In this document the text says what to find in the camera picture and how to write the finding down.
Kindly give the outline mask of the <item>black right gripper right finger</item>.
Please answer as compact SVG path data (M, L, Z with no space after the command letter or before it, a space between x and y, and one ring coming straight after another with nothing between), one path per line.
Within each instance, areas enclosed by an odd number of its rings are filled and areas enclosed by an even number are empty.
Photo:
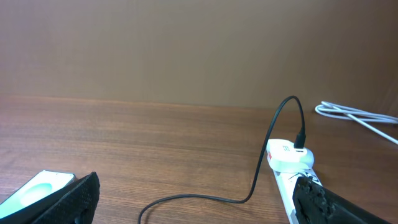
M311 177L297 179L292 200L299 224L389 224L315 183Z

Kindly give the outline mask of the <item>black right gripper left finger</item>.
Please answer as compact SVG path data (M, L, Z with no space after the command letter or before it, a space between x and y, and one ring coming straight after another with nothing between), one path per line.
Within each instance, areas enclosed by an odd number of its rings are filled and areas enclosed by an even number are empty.
M100 181L97 173L91 172L1 218L1 224L92 224L99 199Z

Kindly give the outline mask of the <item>blue Galaxy smartphone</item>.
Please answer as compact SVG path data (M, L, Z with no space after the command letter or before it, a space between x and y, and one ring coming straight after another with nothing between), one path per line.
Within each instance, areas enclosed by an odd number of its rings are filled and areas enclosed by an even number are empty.
M1 218L11 215L75 180L75 174L43 170L26 182L1 204Z

